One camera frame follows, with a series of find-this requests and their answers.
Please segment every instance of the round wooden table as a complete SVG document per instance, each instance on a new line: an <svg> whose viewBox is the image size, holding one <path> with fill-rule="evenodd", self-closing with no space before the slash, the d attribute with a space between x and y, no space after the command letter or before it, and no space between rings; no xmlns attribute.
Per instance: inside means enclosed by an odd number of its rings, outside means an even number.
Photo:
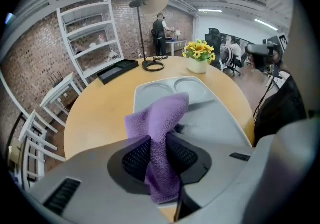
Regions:
<svg viewBox="0 0 320 224"><path fill-rule="evenodd" d="M64 150L69 159L87 149L127 139L124 119L132 114L138 85L178 76L200 78L228 107L251 144L254 144L254 118L249 102L239 86L219 69L210 66L205 74L187 69L187 59L169 56L162 60L165 68L147 72L139 66L107 84L94 80L78 97L65 126Z"/></svg>

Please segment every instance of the white shelving unit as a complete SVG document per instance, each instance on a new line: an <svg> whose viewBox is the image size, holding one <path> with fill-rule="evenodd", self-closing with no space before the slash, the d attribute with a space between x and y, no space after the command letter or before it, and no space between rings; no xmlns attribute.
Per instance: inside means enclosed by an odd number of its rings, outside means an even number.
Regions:
<svg viewBox="0 0 320 224"><path fill-rule="evenodd" d="M107 6L109 7L110 19L104 20L105 18L103 15L103 11L104 11L104 9L106 9ZM89 82L87 80L87 78L89 76L97 73L98 71L102 70L103 68L105 68L111 64L114 64L114 63L124 59L124 54L122 52L121 45L119 42L116 24L114 22L115 19L114 19L114 13L112 10L111 0L82 5L82 6L79 6L79 7L64 11L64 12L61 12L60 8L57 8L56 12L57 12L57 16L58 16L58 21L59 21L59 26L60 26L63 42L65 43L66 49L68 51L68 54L70 55L70 58L72 60L72 63L74 64L75 69L77 70L77 72L79 73L80 77L83 79L83 81L86 85L89 85ZM83 20L85 18L90 18L90 17L95 17L95 16L101 16L102 21L94 23L94 24L89 24L84 27L80 27L74 31L68 32L68 30L67 30L68 25L71 25L71 24L78 22L80 20ZM78 54L76 54L76 52L74 52L74 50L72 48L72 41L75 41L75 40L79 39L80 37L87 36L91 33L95 33L95 32L102 31L102 30L106 31L106 27L108 24L112 24L112 28L113 28L113 31L115 34L114 40L109 41L108 35L106 35L108 41L97 44L92 47L89 47L88 49L86 49ZM115 44L115 43L117 43L117 46L119 49L119 52L118 52L120 54L119 58L101 62L101 63L99 63L93 67L90 67L88 69L85 69L85 70L82 69L82 67L80 66L79 61L78 61L78 59L81 56L88 54L88 53L94 54L94 50L99 49L104 46L107 46L107 45L109 45L111 47L112 44Z"/></svg>

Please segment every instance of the brick wall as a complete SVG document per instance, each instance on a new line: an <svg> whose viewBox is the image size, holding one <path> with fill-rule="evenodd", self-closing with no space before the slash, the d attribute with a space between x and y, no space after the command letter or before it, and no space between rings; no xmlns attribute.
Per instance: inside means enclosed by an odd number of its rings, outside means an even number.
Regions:
<svg viewBox="0 0 320 224"><path fill-rule="evenodd" d="M65 11L82 4L98 2L101 0L88 0L80 3L66 6L62 9ZM130 8L129 3L132 0L111 0L115 24L122 47L123 54L127 59L137 59L139 51L142 53L141 39L139 35L139 23L137 10ZM180 38L192 39L193 16L177 8L167 6L163 13L166 17L166 23L169 27L175 27L181 30ZM155 54L152 45L151 29L156 16L141 16L141 25L143 31L143 40L145 50L149 55ZM86 19L82 22L89 24L94 20ZM69 31L82 26L83 23L74 23ZM96 40L97 34L91 34L86 38L81 38L75 42L81 47L88 47L92 40ZM99 63L109 55L109 47L103 47L100 50L86 54L80 57L82 67L90 67L94 63ZM51 13L41 21L35 23L27 30L12 46L7 56L1 63L3 75L11 88L13 94L22 106L31 112L36 109L48 121L51 118L39 107L45 94L52 88L50 76L60 71L63 76L68 75L76 70L65 48L56 12ZM77 94L69 90L68 97L64 98L64 103L68 104L74 100ZM19 115L19 111L13 105L13 102L7 95L1 91L0 94L0 138L4 144L12 126ZM52 110L58 113L60 110L53 106Z"/></svg>

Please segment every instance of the lamp shade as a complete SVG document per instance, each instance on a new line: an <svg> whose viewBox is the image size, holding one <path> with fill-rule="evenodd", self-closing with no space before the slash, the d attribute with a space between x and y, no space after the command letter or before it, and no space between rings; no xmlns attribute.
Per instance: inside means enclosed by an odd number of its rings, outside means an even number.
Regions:
<svg viewBox="0 0 320 224"><path fill-rule="evenodd" d="M154 15L159 13L168 5L169 0L135 0L130 2L131 8L140 7L145 15Z"/></svg>

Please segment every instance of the black floor lamp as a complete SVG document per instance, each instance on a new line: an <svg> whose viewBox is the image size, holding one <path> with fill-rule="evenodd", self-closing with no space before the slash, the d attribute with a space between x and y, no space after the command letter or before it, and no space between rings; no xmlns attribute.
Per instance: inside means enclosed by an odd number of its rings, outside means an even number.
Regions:
<svg viewBox="0 0 320 224"><path fill-rule="evenodd" d="M142 36L142 28L141 28L141 19L140 19L140 9L141 12L145 15L155 15L159 13L161 10L163 10L168 5L169 0L135 0L133 2L130 2L129 6L131 8L137 7L138 9L138 20L139 20L139 28L140 28L140 36L141 36L141 42L142 42L142 52L144 61L142 62L142 67L146 71L154 72L154 71L160 71L162 70L165 65L161 62L156 62L154 60L147 60L146 54L145 54L145 48L144 48L144 39ZM160 65L159 68L150 69L148 68L151 65Z"/></svg>

